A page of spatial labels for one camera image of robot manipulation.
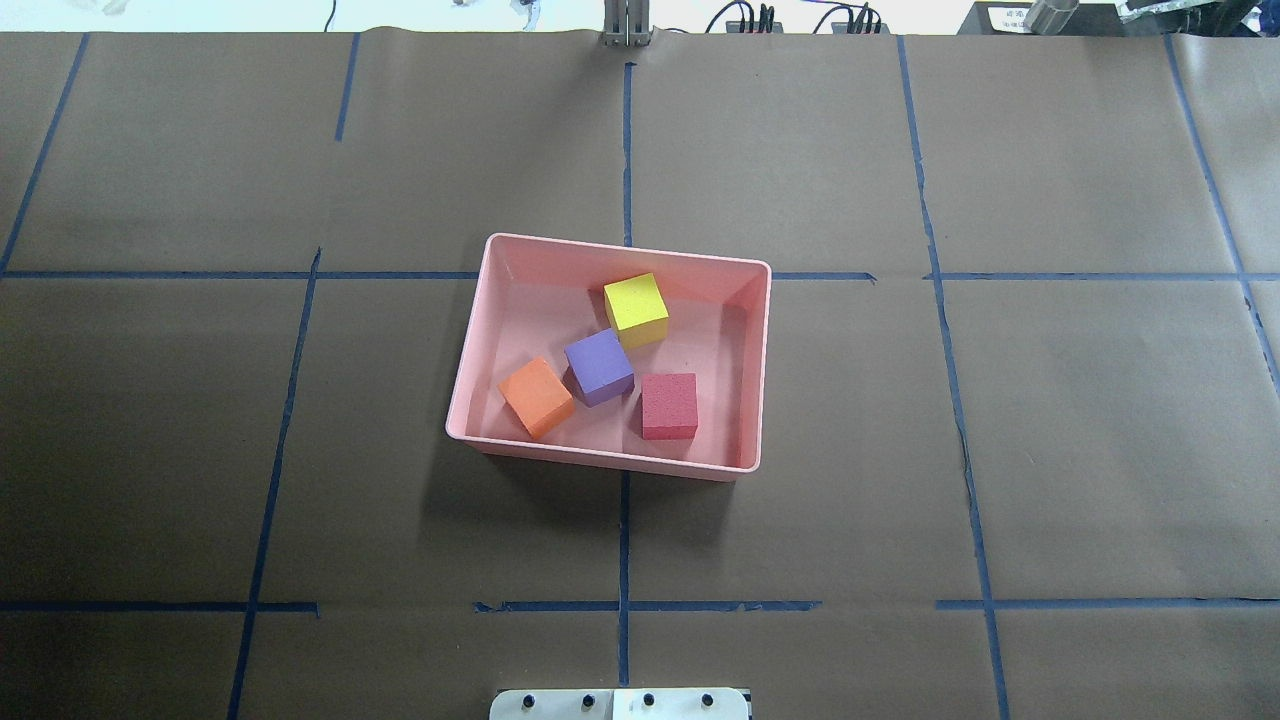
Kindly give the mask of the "red foam block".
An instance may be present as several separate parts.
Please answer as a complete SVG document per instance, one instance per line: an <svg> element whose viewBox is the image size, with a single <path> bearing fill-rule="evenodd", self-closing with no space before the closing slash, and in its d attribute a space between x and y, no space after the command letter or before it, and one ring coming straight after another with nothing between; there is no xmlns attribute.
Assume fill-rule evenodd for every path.
<svg viewBox="0 0 1280 720"><path fill-rule="evenodd" d="M646 373L641 378L641 437L692 439L699 429L695 373Z"/></svg>

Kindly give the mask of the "purple foam block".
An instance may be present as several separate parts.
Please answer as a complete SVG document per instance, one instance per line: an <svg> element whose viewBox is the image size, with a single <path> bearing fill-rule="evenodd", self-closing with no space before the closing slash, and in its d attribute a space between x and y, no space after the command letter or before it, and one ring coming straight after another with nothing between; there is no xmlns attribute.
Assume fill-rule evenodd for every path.
<svg viewBox="0 0 1280 720"><path fill-rule="evenodd" d="M616 331L605 328L564 347L581 400L595 407L635 387L635 370Z"/></svg>

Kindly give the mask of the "aluminium frame post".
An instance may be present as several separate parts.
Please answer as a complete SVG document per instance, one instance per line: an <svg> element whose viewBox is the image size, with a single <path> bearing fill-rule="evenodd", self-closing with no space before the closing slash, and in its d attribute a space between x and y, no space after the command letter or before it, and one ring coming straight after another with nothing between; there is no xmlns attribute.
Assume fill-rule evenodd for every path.
<svg viewBox="0 0 1280 720"><path fill-rule="evenodd" d="M649 0L605 0L602 44L605 47L646 47L652 42Z"/></svg>

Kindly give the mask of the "orange foam block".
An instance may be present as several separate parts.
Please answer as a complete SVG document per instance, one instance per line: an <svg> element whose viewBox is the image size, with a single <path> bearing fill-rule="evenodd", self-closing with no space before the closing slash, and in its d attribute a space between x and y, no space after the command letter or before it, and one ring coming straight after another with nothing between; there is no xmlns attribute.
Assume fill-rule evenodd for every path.
<svg viewBox="0 0 1280 720"><path fill-rule="evenodd" d="M575 414L573 396L544 357L531 359L500 380L498 389L534 441Z"/></svg>

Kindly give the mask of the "pink plastic bin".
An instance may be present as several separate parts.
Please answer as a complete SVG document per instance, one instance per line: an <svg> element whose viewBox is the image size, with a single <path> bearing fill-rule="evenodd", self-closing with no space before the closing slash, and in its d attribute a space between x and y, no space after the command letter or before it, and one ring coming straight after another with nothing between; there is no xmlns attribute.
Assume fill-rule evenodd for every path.
<svg viewBox="0 0 1280 720"><path fill-rule="evenodd" d="M772 279L751 259L493 234L445 432L515 457L755 471Z"/></svg>

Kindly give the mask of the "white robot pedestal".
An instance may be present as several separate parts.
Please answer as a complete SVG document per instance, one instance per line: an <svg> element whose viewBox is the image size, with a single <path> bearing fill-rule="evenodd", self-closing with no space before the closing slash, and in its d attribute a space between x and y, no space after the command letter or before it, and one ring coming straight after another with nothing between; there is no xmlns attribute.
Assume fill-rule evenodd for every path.
<svg viewBox="0 0 1280 720"><path fill-rule="evenodd" d="M508 689L489 719L753 719L751 694L733 687Z"/></svg>

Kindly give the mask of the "yellow foam block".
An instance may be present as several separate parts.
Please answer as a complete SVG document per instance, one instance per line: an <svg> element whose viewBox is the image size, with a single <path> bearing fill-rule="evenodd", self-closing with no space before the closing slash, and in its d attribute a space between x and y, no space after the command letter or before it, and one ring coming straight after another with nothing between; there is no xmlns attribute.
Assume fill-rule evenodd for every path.
<svg viewBox="0 0 1280 720"><path fill-rule="evenodd" d="M669 311L653 273L635 275L603 287L605 314L623 350L663 341L669 331Z"/></svg>

